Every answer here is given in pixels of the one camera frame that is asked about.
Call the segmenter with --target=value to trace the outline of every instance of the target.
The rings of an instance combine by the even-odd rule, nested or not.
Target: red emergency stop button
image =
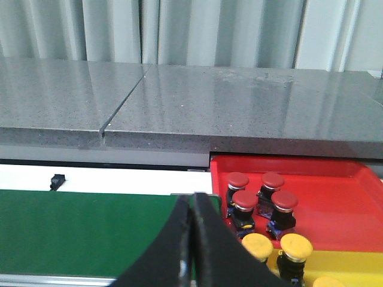
[[[295,194],[286,190],[274,192],[271,200],[276,206],[283,209],[292,209],[298,205],[298,198]]]
[[[267,172],[262,175],[261,180],[263,184],[271,188],[278,188],[284,185],[285,179],[283,176],[275,172]]]
[[[249,183],[249,177],[242,172],[231,172],[227,176],[227,181],[233,187],[245,187]]]
[[[254,208],[257,204],[257,194],[247,190],[239,190],[234,193],[233,202],[242,208]]]

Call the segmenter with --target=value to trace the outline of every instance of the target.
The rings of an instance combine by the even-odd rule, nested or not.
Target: yellow mushroom button
[[[247,234],[242,239],[242,245],[261,262],[266,261],[273,251],[273,244],[270,239],[259,233]]]
[[[304,236],[288,233],[281,238],[283,252],[293,261],[304,261],[312,253],[312,244]]]
[[[314,281],[312,287],[345,287],[345,285],[331,277],[319,277]]]

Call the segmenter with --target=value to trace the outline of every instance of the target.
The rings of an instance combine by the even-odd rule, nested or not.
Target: white curtain
[[[381,0],[0,0],[0,55],[381,69]]]

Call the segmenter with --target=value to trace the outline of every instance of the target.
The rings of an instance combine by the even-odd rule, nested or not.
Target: granite countertop
[[[206,166],[210,152],[382,160],[383,81],[0,58],[0,158]]]

